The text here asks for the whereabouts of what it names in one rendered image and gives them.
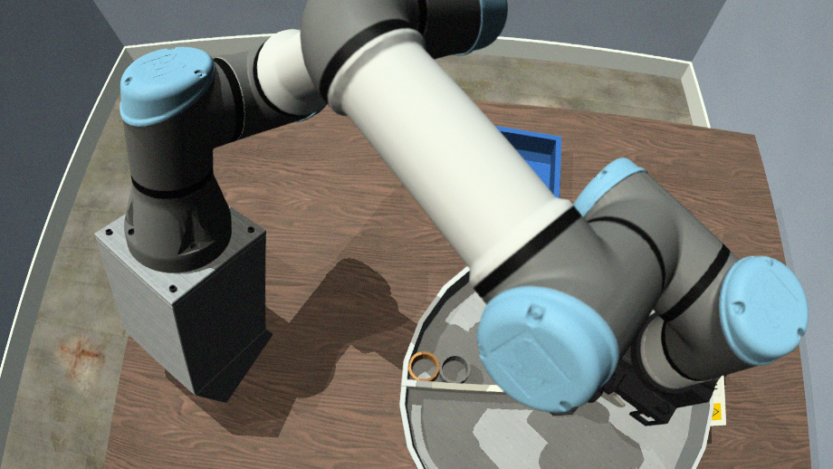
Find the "grey metal bushing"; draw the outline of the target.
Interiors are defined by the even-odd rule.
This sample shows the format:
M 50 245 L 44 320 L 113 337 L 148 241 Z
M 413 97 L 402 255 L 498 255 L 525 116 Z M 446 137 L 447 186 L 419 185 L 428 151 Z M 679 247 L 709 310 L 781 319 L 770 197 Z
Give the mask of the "grey metal bushing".
M 464 365 L 465 371 L 466 371 L 466 374 L 465 374 L 464 378 L 462 378 L 460 380 L 457 380 L 457 381 L 449 380 L 448 378 L 445 377 L 445 375 L 443 374 L 443 371 L 442 371 L 443 366 L 447 362 L 453 361 L 453 360 L 461 362 Z M 460 384 L 462 384 L 468 378 L 470 370 L 471 370 L 471 368 L 470 368 L 470 363 L 469 363 L 468 359 L 466 357 L 464 357 L 463 355 L 461 355 L 461 354 L 454 353 L 454 354 L 447 355 L 441 361 L 440 367 L 439 367 L 439 376 L 440 376 L 441 380 L 445 383 L 460 383 Z

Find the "blue crate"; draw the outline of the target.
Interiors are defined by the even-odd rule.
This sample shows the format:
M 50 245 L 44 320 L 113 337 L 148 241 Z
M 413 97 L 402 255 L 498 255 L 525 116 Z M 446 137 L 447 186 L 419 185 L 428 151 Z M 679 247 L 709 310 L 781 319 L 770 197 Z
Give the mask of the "blue crate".
M 552 194 L 560 198 L 561 137 L 495 127 L 511 142 Z

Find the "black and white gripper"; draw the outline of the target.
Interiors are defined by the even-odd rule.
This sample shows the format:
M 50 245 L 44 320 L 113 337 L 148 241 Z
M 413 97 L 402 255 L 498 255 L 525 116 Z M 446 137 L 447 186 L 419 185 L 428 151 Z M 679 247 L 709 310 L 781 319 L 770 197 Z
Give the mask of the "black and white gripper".
M 688 407 L 710 401 L 715 385 L 721 377 L 685 388 L 666 388 L 655 382 L 647 373 L 641 358 L 641 340 L 646 326 L 657 316 L 659 315 L 654 312 L 647 318 L 646 323 L 631 344 L 631 362 L 636 373 L 618 365 L 610 380 L 598 389 L 588 403 L 593 403 L 603 397 L 617 407 L 624 407 L 625 403 L 619 398 L 619 396 L 622 396 L 625 401 L 631 403 L 628 402 L 631 406 L 636 406 L 637 411 L 629 413 L 634 419 L 644 426 L 656 426 L 668 424 L 673 413 L 679 407 Z M 681 392 L 683 393 L 680 394 Z M 670 396 L 670 394 L 674 395 Z M 652 417 L 655 421 L 647 421 L 641 416 L 642 414 Z

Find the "bronze bushing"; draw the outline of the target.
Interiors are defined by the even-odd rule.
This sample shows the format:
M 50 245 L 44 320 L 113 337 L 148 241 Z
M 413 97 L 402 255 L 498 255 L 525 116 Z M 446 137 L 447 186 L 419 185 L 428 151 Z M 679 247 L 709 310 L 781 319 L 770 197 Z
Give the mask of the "bronze bushing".
M 419 360 L 421 360 L 421 359 L 429 359 L 429 360 L 433 361 L 433 362 L 434 362 L 434 364 L 436 365 L 436 373 L 435 373 L 435 374 L 434 374 L 431 378 L 427 378 L 427 379 L 417 378 L 417 377 L 416 377 L 416 376 L 412 373 L 413 366 L 415 365 L 415 363 L 416 363 L 417 361 L 419 361 Z M 411 378 L 412 378 L 413 380 L 435 381 L 435 380 L 437 379 L 438 375 L 439 375 L 439 362 L 438 362 L 438 359 L 436 358 L 436 356 L 435 356 L 434 354 L 431 354 L 431 353 L 429 353 L 429 352 L 424 352 L 424 351 L 422 351 L 422 352 L 418 352 L 418 353 L 417 353 L 417 354 L 415 354 L 415 355 L 411 358 L 411 360 L 408 362 L 408 370 L 409 370 L 410 376 L 411 376 Z

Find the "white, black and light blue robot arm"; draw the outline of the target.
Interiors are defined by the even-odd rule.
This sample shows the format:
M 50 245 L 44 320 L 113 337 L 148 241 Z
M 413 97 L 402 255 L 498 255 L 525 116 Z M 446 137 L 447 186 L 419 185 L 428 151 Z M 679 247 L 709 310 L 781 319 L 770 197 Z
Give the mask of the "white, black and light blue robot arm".
M 517 402 L 568 412 L 618 365 L 636 373 L 631 344 L 652 310 L 641 358 L 666 388 L 795 350 L 809 308 L 785 264 L 739 261 L 628 158 L 604 167 L 574 204 L 557 198 L 435 61 L 490 45 L 507 13 L 507 0 L 307 0 L 301 30 L 250 51 L 212 59 L 176 47 L 138 58 L 120 82 L 130 253 L 163 273 L 213 262 L 232 234 L 213 149 L 328 104 L 468 266 L 486 304 L 480 359 Z

